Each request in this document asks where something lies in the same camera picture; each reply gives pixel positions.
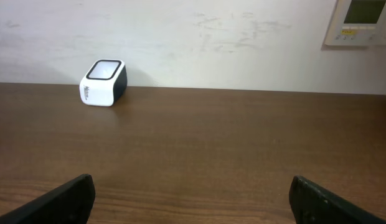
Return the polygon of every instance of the table surface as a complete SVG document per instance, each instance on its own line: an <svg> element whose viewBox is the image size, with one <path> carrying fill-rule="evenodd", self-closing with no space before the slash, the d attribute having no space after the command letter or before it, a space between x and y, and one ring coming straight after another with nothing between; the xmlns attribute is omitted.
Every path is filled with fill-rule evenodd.
<svg viewBox="0 0 386 224"><path fill-rule="evenodd" d="M0 83L0 215L84 173L89 223L294 223L294 175L386 219L386 96Z"/></svg>

